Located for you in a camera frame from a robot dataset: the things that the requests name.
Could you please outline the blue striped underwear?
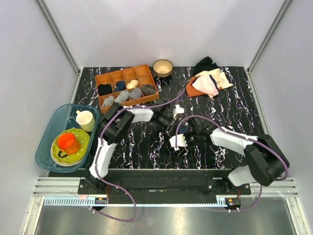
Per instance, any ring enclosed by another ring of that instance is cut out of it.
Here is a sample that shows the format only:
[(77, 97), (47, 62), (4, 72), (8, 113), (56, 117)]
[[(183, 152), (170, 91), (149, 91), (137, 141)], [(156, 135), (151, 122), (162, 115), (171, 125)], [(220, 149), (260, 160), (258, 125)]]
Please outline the blue striped underwear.
[(178, 135), (179, 134), (185, 134), (187, 132), (192, 131), (191, 127), (186, 123), (186, 124), (182, 124), (179, 128), (178, 128)]

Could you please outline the orange wooden divider tray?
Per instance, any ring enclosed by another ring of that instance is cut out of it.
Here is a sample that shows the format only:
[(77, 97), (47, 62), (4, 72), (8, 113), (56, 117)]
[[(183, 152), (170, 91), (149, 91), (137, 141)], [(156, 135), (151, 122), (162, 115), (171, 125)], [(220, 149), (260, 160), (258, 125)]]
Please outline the orange wooden divider tray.
[(124, 106), (135, 106), (135, 105), (139, 105), (139, 104), (146, 104), (148, 102), (155, 101), (155, 100), (159, 99), (159, 92), (157, 90), (157, 86), (154, 82), (154, 79), (152, 77), (152, 73), (151, 73), (148, 65), (144, 64), (144, 65), (131, 67), (131, 68), (127, 68), (127, 69), (112, 71), (112, 72), (108, 72), (108, 73), (105, 73), (102, 75), (97, 75), (95, 77), (95, 83), (96, 83), (97, 91), (98, 91), (98, 86), (100, 84), (110, 84), (112, 87), (112, 93), (111, 94), (107, 94), (107, 95), (103, 95), (103, 96), (98, 95), (99, 106), (100, 106), (100, 110), (102, 113), (105, 113), (110, 108), (110, 106), (101, 107), (104, 99), (110, 95), (113, 95), (114, 99), (116, 99), (117, 96), (119, 95), (119, 93), (121, 92), (121, 91), (120, 92), (114, 92), (115, 85), (116, 85), (117, 81), (124, 80), (125, 85), (127, 85), (127, 83), (129, 83), (133, 79), (135, 79), (139, 82), (139, 85), (137, 86), (139, 88), (141, 88), (141, 86), (144, 84), (150, 84), (150, 85), (154, 86), (154, 89), (156, 90), (156, 94), (149, 95), (149, 96), (145, 96), (143, 94), (143, 96), (141, 98), (136, 99), (136, 100), (129, 100), (128, 99), (128, 101), (121, 103), (122, 105), (124, 105)]

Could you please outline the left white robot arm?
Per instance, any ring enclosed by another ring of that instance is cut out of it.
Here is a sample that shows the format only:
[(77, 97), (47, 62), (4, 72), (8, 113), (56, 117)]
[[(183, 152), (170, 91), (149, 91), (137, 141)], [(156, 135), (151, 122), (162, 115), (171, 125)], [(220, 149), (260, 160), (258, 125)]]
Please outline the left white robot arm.
[(98, 146), (94, 160), (86, 176), (88, 187), (92, 192), (100, 194), (105, 190), (103, 178), (108, 174), (108, 167), (117, 144), (127, 134), (132, 123), (155, 122), (170, 134), (177, 121), (177, 115), (167, 116), (169, 102), (155, 106), (122, 106), (113, 104), (104, 113), (98, 123)]

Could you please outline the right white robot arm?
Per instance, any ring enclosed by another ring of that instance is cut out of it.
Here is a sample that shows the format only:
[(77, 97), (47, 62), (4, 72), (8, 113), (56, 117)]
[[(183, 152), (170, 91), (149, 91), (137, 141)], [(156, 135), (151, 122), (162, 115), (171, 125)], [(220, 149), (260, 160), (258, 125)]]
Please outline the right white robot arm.
[(259, 183), (268, 187), (288, 176), (290, 163), (274, 139), (268, 135), (248, 136), (219, 126), (206, 117), (188, 117), (191, 132), (184, 134), (188, 146), (207, 141), (246, 158), (247, 165), (231, 170), (222, 181), (224, 192), (233, 194), (240, 186)]

